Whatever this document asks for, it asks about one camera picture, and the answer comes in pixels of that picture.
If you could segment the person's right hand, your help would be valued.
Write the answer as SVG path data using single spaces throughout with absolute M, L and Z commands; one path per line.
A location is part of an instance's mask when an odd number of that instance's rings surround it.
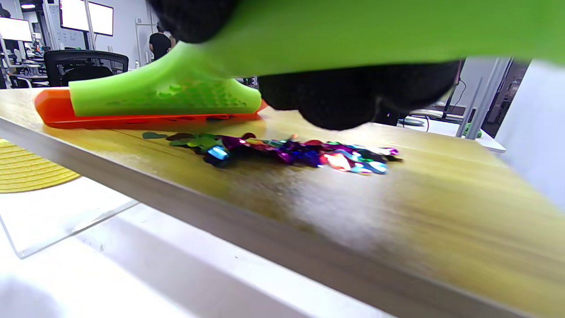
M 179 42 L 212 39 L 238 0 L 150 0 L 160 28 Z M 343 131 L 365 123 L 397 125 L 400 117 L 438 102 L 456 82 L 460 61 L 389 64 L 260 76 L 262 98 L 275 110 L 297 110 L 316 127 Z

